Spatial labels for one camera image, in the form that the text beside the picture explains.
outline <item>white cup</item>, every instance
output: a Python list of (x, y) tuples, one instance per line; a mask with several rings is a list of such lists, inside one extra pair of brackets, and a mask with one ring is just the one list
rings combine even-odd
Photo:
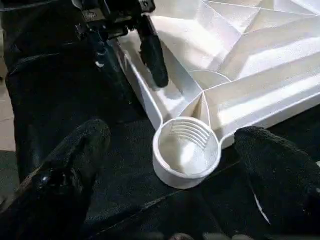
[(218, 167), (221, 151), (221, 144), (208, 125), (192, 117), (177, 117), (154, 135), (154, 171), (170, 187), (190, 189)]

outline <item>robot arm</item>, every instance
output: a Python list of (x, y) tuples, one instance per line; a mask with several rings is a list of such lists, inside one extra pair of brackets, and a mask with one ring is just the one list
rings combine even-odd
[(85, 24), (76, 26), (79, 37), (88, 38), (94, 45), (98, 67), (102, 68), (109, 61), (107, 58), (112, 49), (108, 49), (107, 40), (136, 30), (141, 39), (142, 62), (152, 73), (158, 87), (168, 85), (161, 42), (149, 17), (156, 9), (153, 0), (73, 0), (73, 4), (81, 9), (85, 21)]

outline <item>white plastic tray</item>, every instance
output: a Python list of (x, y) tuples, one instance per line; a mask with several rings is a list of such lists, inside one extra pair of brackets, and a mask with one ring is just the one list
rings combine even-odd
[(123, 68), (155, 129), (172, 118), (194, 117), (227, 147), (239, 128), (268, 128), (320, 104), (320, 3), (155, 3), (152, 20), (168, 87), (155, 88), (137, 33), (120, 40)]

